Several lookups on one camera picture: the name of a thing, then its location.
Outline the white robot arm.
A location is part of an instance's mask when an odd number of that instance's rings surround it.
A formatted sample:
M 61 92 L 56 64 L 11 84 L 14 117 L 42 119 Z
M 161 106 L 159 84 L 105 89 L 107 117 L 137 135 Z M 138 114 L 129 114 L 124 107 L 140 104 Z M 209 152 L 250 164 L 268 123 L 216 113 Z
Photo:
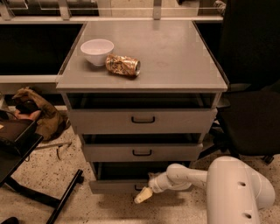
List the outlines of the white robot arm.
M 170 164 L 149 177 L 135 198 L 137 204 L 155 193 L 197 186 L 206 191 L 207 224 L 261 224 L 259 211 L 272 207 L 276 199 L 270 181 L 235 157 L 217 157 L 206 171 Z

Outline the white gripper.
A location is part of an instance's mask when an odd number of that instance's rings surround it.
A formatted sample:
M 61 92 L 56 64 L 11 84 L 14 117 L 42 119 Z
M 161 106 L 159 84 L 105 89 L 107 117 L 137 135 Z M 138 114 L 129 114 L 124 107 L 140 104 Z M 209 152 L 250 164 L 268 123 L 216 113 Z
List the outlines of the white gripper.
M 169 180 L 165 172 L 148 173 L 148 186 L 144 187 L 141 192 L 134 198 L 136 204 L 140 204 L 149 199 L 153 193 L 162 193 L 172 187 L 172 182 Z

